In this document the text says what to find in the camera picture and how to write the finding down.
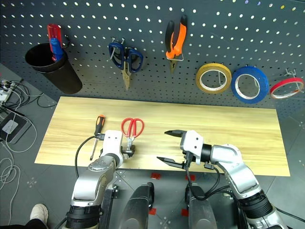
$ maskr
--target red screwdriver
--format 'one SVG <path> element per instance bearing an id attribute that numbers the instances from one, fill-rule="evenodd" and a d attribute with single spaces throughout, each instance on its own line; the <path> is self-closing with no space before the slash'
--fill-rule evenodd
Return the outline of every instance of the red screwdriver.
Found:
<path id="1" fill-rule="evenodd" d="M 98 117 L 97 117 L 97 120 L 96 120 L 96 125 L 95 125 L 95 132 L 94 132 L 94 135 L 100 135 L 102 133 L 102 128 L 104 126 L 104 123 L 105 123 L 105 116 L 103 116 L 102 114 L 100 114 Z M 94 145 L 93 145 L 93 151 L 92 151 L 92 155 L 90 157 L 90 160 L 92 161 L 93 159 L 93 155 L 94 155 L 94 151 L 95 151 L 95 148 L 96 148 L 96 144 L 97 144 L 97 141 L 99 139 L 98 138 L 95 138 L 94 140 Z"/>

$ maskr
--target person's foot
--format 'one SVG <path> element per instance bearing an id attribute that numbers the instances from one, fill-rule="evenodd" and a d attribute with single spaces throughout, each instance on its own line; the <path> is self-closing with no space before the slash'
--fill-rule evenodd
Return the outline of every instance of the person's foot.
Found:
<path id="1" fill-rule="evenodd" d="M 30 220 L 40 219 L 44 223 L 44 225 L 47 225 L 48 216 L 49 213 L 47 207 L 43 204 L 36 204 L 33 207 L 32 212 L 30 213 Z"/>

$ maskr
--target red tape mark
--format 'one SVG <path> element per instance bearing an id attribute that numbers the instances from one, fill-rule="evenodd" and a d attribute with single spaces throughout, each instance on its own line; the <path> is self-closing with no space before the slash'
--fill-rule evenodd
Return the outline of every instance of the red tape mark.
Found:
<path id="1" fill-rule="evenodd" d="M 160 180 L 161 179 L 161 174 L 159 173 L 152 173 L 151 174 L 152 179 Z"/>
<path id="2" fill-rule="evenodd" d="M 150 215 L 155 215 L 156 212 L 157 212 L 157 209 L 156 209 L 156 208 L 152 208 L 152 209 L 149 210 L 149 214 L 150 214 Z"/>
<path id="3" fill-rule="evenodd" d="M 195 175 L 190 175 L 191 181 L 195 181 L 196 176 Z"/>
<path id="4" fill-rule="evenodd" d="M 181 209 L 181 215 L 189 217 L 189 211 L 187 209 Z"/>

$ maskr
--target blue scissors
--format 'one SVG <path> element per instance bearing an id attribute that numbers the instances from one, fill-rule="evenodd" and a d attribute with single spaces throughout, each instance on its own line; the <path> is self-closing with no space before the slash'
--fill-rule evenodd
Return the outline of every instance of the blue scissors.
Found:
<path id="1" fill-rule="evenodd" d="M 113 63 L 122 71 L 126 90 L 129 88 L 130 76 L 138 72 L 143 64 L 143 55 L 133 48 L 125 47 L 118 42 L 108 45 Z"/>

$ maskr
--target power strip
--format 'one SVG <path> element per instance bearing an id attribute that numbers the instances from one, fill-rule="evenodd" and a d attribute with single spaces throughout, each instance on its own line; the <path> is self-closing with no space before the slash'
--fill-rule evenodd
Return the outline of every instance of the power strip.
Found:
<path id="1" fill-rule="evenodd" d="M 9 82 L 6 80 L 1 80 L 0 81 L 0 102 L 5 103 L 10 95 L 12 94 L 12 91 L 16 88 L 16 83 L 15 82 Z"/>

